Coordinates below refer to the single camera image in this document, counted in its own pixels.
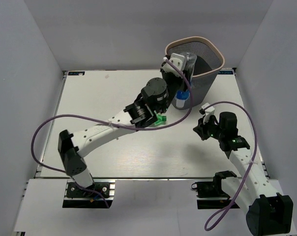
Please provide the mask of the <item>clear bottle blue label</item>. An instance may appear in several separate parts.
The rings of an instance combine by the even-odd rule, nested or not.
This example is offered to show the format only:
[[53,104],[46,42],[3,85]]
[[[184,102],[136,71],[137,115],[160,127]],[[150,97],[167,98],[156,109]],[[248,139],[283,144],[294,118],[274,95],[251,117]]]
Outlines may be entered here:
[[[184,52],[184,53],[181,53],[181,55],[186,57],[186,65],[183,73],[186,79],[188,80],[189,85],[191,86],[192,85],[191,80],[194,74],[194,67],[197,60],[197,56],[190,52]],[[179,89],[179,91],[176,93],[176,96],[175,96],[175,107],[177,109],[184,109],[185,106],[188,106],[189,99],[190,99],[190,91],[187,88],[185,81],[183,81],[183,85],[181,86],[181,88]]]

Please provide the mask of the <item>green bottle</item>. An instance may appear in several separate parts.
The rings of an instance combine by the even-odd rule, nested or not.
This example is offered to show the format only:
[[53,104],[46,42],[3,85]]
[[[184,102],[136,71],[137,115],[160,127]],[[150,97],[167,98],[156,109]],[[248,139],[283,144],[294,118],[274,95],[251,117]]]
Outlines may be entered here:
[[165,125],[167,123],[167,116],[157,114],[157,121],[154,123],[155,126]]

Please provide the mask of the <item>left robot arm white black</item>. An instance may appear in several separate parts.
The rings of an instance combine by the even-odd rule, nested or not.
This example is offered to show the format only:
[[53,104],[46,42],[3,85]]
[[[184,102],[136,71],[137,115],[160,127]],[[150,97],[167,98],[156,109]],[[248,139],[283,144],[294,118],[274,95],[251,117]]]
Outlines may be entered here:
[[163,64],[160,72],[162,76],[150,79],[132,104],[108,120],[109,126],[96,124],[75,133],[60,132],[58,152],[65,173],[78,184],[78,190],[84,196],[95,191],[84,157],[114,139],[155,123],[157,114],[168,110],[177,92],[187,88],[182,77],[167,63]]

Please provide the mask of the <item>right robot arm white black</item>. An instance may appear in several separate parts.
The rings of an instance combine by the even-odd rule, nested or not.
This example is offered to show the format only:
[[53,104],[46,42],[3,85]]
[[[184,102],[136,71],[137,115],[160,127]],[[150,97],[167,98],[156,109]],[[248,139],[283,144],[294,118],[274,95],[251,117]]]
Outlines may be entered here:
[[201,111],[202,118],[193,129],[202,140],[214,138],[220,149],[235,166],[241,178],[231,171],[217,172],[214,192],[219,196],[236,197],[244,211],[246,224],[254,236],[287,234],[291,231],[293,201],[282,195],[267,179],[264,171],[252,160],[246,139],[238,134],[237,117],[222,112],[217,119],[213,112]]

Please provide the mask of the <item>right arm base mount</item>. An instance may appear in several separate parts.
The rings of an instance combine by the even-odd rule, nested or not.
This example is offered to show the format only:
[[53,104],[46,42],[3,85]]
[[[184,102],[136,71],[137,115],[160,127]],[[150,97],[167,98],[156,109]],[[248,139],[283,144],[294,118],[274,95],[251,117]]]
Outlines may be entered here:
[[222,190],[216,190],[213,181],[199,181],[191,184],[197,193],[198,209],[222,209],[231,202],[231,197]]

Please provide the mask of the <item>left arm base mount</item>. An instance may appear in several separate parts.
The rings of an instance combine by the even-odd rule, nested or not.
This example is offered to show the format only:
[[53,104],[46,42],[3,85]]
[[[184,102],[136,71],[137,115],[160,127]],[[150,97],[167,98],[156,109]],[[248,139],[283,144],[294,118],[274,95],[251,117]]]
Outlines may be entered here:
[[105,200],[94,192],[80,189],[73,181],[68,181],[65,188],[62,207],[108,209],[112,205],[115,193],[115,182],[113,180],[95,180],[94,186],[89,187],[89,189],[99,192]]

